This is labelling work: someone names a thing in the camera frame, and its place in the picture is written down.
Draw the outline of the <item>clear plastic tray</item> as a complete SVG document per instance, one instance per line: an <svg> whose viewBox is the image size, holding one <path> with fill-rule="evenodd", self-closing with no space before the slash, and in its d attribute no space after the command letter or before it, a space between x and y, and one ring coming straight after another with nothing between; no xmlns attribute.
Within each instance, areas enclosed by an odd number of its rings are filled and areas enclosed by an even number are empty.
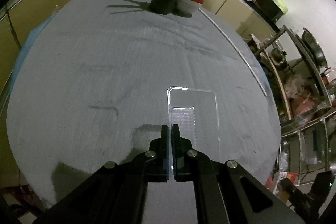
<svg viewBox="0 0 336 224"><path fill-rule="evenodd" d="M216 94L211 90L173 86L167 90L169 126L177 124L180 136L194 150L211 160L221 159L219 114Z"/></svg>

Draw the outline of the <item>metal storage rack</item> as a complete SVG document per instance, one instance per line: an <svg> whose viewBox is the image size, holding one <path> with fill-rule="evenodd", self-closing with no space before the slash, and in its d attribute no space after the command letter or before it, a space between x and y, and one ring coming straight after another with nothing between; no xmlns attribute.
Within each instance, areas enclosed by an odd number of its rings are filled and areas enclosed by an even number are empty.
<svg viewBox="0 0 336 224"><path fill-rule="evenodd" d="M312 184L323 171L335 171L335 95L329 86L323 51L313 35L287 26L269 39L254 34L248 46L271 85L281 125L278 172L296 175L297 185Z"/></svg>

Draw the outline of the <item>microwave oven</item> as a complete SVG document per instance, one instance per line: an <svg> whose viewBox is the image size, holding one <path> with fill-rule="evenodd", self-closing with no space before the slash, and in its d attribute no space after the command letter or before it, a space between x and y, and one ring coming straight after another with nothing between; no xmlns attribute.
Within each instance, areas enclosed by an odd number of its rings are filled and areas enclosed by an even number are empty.
<svg viewBox="0 0 336 224"><path fill-rule="evenodd" d="M288 7L283 0L252 0L272 22L278 21L288 12Z"/></svg>

